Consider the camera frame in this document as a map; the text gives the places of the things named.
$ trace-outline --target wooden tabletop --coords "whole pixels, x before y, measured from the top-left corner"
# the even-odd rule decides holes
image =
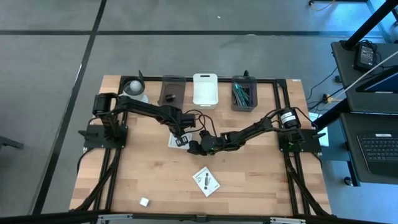
[[[120,76],[106,75],[100,93],[118,92]],[[157,105],[162,82],[146,82],[145,94]],[[302,83],[287,80],[290,104],[308,114]],[[231,84],[219,83],[219,102],[214,110],[202,110],[211,116],[218,133],[239,131],[275,109],[271,84],[258,83],[258,106],[250,113],[231,110]],[[280,89],[283,106],[283,93]],[[187,82],[183,111],[194,109],[193,83]],[[303,128],[310,123],[300,114]],[[265,133],[249,140],[240,150],[219,152],[214,156],[194,156],[183,149],[167,146],[169,129],[155,119],[129,113],[126,147],[121,154],[112,211],[127,213],[174,213],[208,215],[291,215],[289,190],[283,155],[276,133]],[[210,122],[206,128],[211,130]],[[199,141],[198,133],[193,139]],[[328,196],[319,161],[301,153],[305,183],[317,202],[330,212]],[[95,149],[81,162],[70,208],[79,206],[98,182],[104,149]],[[208,198],[192,175],[207,166],[221,187]],[[104,207],[106,185],[101,199]],[[299,211],[303,212],[296,186]],[[150,200],[148,207],[139,204]]]

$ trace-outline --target metal pole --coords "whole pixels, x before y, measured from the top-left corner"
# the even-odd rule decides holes
[[[345,49],[352,49],[398,4],[398,0],[387,0],[367,21],[344,43]]]

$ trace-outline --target chair leg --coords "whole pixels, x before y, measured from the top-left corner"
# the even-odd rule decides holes
[[[23,143],[19,143],[19,142],[16,142],[16,141],[13,141],[11,139],[8,139],[8,138],[5,138],[5,137],[1,137],[1,136],[0,136],[0,142],[1,142],[2,146],[11,146],[11,147],[14,147],[16,149],[23,149],[24,148]]]

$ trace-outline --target concrete floor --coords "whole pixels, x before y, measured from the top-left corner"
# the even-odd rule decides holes
[[[0,30],[91,30],[100,0],[2,0]],[[383,0],[371,1],[375,8]],[[322,7],[326,2],[317,2]],[[371,15],[367,4],[335,3],[317,12],[305,0],[113,0],[100,30],[354,31]],[[394,38],[392,15],[382,24]],[[25,142],[0,152],[0,217],[29,213],[88,42],[87,35],[0,35],[0,135]],[[76,163],[103,75],[184,75],[299,78],[308,97],[336,67],[330,43],[346,36],[98,35],[76,100],[44,212],[68,210]],[[383,42],[373,37],[373,42]],[[312,99],[341,88],[332,80]],[[325,162],[331,209],[343,218],[398,222],[398,186],[347,187],[341,162]],[[135,223],[154,223],[139,220]]]

